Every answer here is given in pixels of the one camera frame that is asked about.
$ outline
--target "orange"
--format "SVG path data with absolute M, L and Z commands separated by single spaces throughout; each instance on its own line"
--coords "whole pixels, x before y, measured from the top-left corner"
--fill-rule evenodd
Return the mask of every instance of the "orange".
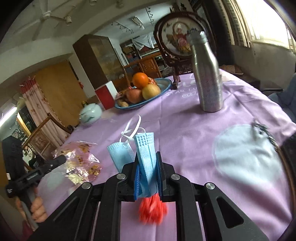
M 146 85 L 149 83 L 148 76 L 142 72 L 135 73 L 133 75 L 132 82 L 134 86 L 136 86 L 138 89 L 143 89 Z

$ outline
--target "metal screw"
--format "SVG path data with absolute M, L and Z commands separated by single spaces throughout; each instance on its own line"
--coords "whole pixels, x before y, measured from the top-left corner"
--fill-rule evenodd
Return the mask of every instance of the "metal screw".
M 125 179 L 126 175 L 124 173 L 118 173 L 116 177 L 119 180 L 123 180 L 123 179 Z
M 90 184 L 90 183 L 83 183 L 83 184 L 81 185 L 81 187 L 82 187 L 83 189 L 89 189 L 89 188 L 91 187 L 91 184 Z
M 207 187 L 207 189 L 210 189 L 210 190 L 213 190 L 215 188 L 214 183 L 207 183 L 205 186 Z
M 173 175 L 171 175 L 170 177 L 171 177 L 171 179 L 173 179 L 173 180 L 179 180 L 179 179 L 180 179 L 180 176 L 179 176 L 178 174 L 173 174 Z

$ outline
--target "black armrest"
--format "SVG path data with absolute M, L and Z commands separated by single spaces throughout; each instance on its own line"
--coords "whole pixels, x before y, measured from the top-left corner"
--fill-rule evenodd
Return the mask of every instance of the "black armrest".
M 263 89 L 261 92 L 283 92 L 283 89 Z

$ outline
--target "human hand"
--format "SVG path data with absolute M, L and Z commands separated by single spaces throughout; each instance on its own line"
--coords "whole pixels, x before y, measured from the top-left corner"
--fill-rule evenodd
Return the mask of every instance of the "human hand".
M 22 208 L 21 200 L 18 197 L 16 197 L 16 199 L 15 199 L 15 205 L 16 205 L 17 210 L 22 215 L 22 217 L 27 221 L 26 214 Z M 43 199 L 41 197 L 36 197 L 34 199 L 30 210 L 32 212 L 32 219 L 36 223 L 44 222 L 48 217 L 45 207 L 43 206 Z

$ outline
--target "red and white box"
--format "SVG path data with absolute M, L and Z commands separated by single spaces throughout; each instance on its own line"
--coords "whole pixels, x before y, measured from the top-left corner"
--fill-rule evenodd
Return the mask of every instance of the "red and white box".
M 105 110 L 114 107 L 117 90 L 112 81 L 100 86 L 95 90 L 95 92 Z

